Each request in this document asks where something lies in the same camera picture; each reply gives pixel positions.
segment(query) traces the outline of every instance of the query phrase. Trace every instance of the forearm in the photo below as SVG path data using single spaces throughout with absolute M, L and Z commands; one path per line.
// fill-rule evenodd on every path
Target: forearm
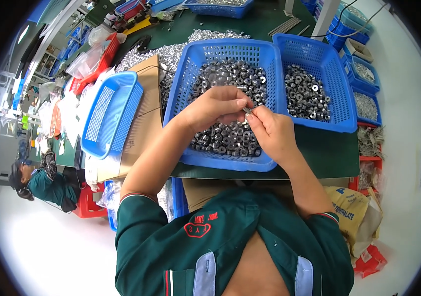
M 281 164 L 281 167 L 290 178 L 294 202 L 301 216 L 334 210 L 324 188 L 299 150 L 290 161 Z
M 46 172 L 49 179 L 54 180 L 57 174 L 56 157 L 54 152 L 49 150 L 46 153 L 41 154 L 41 167 Z
M 194 133 L 177 115 L 136 160 L 122 186 L 122 196 L 140 192 L 155 196 L 169 178 Z

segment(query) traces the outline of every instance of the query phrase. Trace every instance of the cardboard box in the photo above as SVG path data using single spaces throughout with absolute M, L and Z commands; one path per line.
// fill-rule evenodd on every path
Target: cardboard box
M 162 129 L 157 66 L 158 56 L 155 55 L 129 70 L 138 74 L 138 81 L 143 87 L 143 96 L 123 147 L 119 172 L 108 171 L 106 163 L 103 163 L 104 165 L 99 165 L 97 170 L 99 182 L 125 177 L 141 153 Z

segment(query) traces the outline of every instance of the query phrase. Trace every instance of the red plastic bag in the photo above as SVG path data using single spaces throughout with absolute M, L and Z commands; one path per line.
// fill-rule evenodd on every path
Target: red plastic bag
M 378 248 L 371 244 L 367 247 L 367 250 L 362 252 L 360 258 L 357 259 L 354 273 L 356 275 L 360 274 L 361 278 L 364 278 L 380 271 L 386 263 L 387 260 L 378 251 Z

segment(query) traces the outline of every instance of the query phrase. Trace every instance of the yellow sack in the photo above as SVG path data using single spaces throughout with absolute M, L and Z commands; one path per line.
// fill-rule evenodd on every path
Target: yellow sack
M 348 241 L 350 254 L 357 259 L 378 239 L 383 218 L 378 200 L 371 188 L 368 189 L 370 197 L 348 188 L 325 186 L 324 189 L 339 217 L 339 227 Z

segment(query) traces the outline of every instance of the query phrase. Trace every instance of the green work uniform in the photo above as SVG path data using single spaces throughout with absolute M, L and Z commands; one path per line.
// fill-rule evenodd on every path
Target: green work uniform
M 35 196 L 45 201 L 62 205 L 64 197 L 68 197 L 74 204 L 77 203 L 77 196 L 72 187 L 67 183 L 65 176 L 60 172 L 56 173 L 54 180 L 48 177 L 44 169 L 37 169 L 28 182 L 27 188 Z
M 170 223 L 151 199 L 125 196 L 116 288 L 124 296 L 221 295 L 255 231 L 291 296 L 349 294 L 354 271 L 337 215 L 303 220 L 273 194 L 247 188 L 226 190 Z

